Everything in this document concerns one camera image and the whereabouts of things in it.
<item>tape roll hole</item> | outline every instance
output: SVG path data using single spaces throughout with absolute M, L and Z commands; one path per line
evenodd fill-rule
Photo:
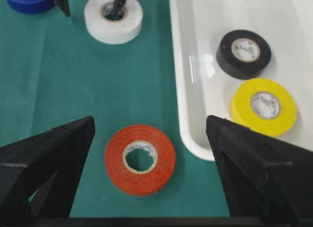
M 274 95 L 269 92 L 258 92 L 251 98 L 252 110 L 261 118 L 276 118 L 281 110 L 280 103 Z
M 148 173 L 157 164 L 157 150 L 147 141 L 134 141 L 126 146 L 123 153 L 123 162 L 125 167 L 132 173 Z
M 119 11 L 119 13 L 117 14 L 116 17 L 114 17 L 112 15 L 112 11 L 113 11 L 113 2 L 109 2 L 101 8 L 100 13 L 101 13 L 103 18 L 105 18 L 106 20 L 109 20 L 111 22 L 121 21 L 127 16 L 127 9 L 125 7 L 123 7 Z
M 260 47 L 251 39 L 236 39 L 231 45 L 233 55 L 243 62 L 254 62 L 260 57 Z

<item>green cloth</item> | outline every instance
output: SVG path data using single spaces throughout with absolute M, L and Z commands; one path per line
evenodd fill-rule
M 138 0 L 142 31 L 123 45 L 88 34 L 87 1 L 69 0 L 66 18 L 58 7 L 24 15 L 0 0 L 0 145 L 92 115 L 96 134 L 71 217 L 228 216 L 215 163 L 180 139 L 169 0 Z M 166 186 L 141 198 L 114 187 L 104 166 L 114 133 L 139 123 L 162 130 L 177 154 Z

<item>tape roll core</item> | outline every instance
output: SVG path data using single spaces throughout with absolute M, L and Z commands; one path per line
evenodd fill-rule
M 222 38 L 216 58 L 225 73 L 238 79 L 251 79 L 258 77 L 269 64 L 271 51 L 261 36 L 235 30 Z
M 126 155 L 134 149 L 150 153 L 152 166 L 138 172 L 128 166 Z M 105 151 L 105 167 L 112 183 L 121 191 L 135 196 L 151 195 L 170 179 L 175 167 L 175 150 L 168 137 L 157 128 L 133 125 L 117 132 Z
M 238 88 L 230 113 L 235 123 L 267 136 L 280 136 L 295 124 L 297 107 L 282 86 L 269 79 L 256 78 Z

